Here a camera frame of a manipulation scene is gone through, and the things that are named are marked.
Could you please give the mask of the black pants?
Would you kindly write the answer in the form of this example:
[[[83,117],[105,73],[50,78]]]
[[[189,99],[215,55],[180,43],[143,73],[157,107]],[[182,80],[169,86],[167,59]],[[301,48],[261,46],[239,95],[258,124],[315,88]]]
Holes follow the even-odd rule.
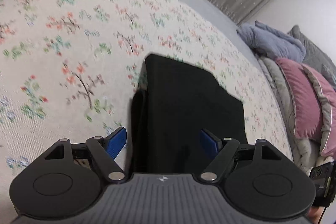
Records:
[[[137,115],[169,137],[218,114],[210,71],[234,93],[245,64],[210,22],[180,0],[1,0],[1,176],[13,178],[59,138],[81,142]]]

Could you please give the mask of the beige grey folded quilt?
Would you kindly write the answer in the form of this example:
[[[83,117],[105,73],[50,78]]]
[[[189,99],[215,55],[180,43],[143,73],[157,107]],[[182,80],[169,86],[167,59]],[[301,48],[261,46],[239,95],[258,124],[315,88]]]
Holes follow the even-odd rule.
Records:
[[[331,156],[322,157],[319,154],[319,144],[316,141],[308,138],[297,139],[294,136],[294,104],[285,76],[273,60],[265,56],[257,59],[279,105],[295,165],[306,174],[310,174],[312,168],[333,162]]]

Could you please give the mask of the pink pillow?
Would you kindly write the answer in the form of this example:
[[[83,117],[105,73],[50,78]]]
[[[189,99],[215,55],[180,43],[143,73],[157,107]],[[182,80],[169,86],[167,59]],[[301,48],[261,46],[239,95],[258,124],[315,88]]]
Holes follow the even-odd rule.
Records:
[[[335,157],[335,90],[314,68],[277,58],[293,98],[296,139],[320,144],[322,157]]]

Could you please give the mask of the floral white bed mat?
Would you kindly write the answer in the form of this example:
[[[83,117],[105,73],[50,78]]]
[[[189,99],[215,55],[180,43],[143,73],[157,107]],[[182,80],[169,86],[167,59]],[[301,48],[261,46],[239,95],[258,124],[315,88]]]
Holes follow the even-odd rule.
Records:
[[[12,180],[54,141],[129,126],[146,55],[214,74],[244,106],[249,143],[291,157],[284,124],[236,24],[206,0],[1,0],[1,223]]]

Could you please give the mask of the blue grey blanket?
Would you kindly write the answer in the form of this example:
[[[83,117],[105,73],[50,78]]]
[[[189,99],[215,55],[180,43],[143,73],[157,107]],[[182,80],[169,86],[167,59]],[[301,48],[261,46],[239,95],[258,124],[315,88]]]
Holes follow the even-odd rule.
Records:
[[[286,58],[302,63],[306,55],[298,39],[257,20],[254,25],[243,23],[236,32],[250,49],[273,60]]]

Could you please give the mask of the grey patterned pillow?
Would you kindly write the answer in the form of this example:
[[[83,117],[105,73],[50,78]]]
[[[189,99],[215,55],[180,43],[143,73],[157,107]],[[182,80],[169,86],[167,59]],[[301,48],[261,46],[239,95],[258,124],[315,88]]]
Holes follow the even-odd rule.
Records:
[[[335,90],[335,64],[331,58],[308,39],[299,29],[298,25],[292,27],[288,35],[298,39],[306,49],[303,63],[314,68],[327,79]]]

